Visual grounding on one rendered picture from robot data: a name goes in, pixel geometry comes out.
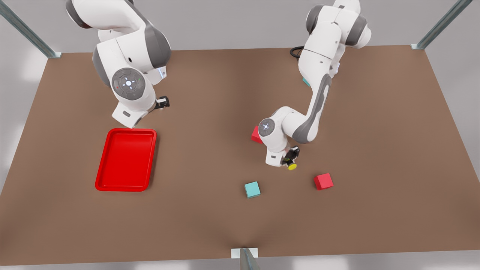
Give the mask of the red rectangular tray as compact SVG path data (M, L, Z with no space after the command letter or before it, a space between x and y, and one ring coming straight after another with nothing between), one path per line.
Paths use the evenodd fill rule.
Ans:
M142 192L149 186L157 132L113 128L106 137L95 181L98 191Z

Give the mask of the silver frame post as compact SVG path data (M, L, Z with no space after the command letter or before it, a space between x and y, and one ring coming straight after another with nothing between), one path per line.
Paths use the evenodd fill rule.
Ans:
M261 270L258 263L258 248L233 248L230 250L232 259L239 259L240 270Z
M61 52L53 51L3 0L0 0L0 15L47 58L62 56Z
M446 29L473 0L457 0L457 2L442 16L442 18L430 29L417 44L411 44L412 50L425 50L444 29Z

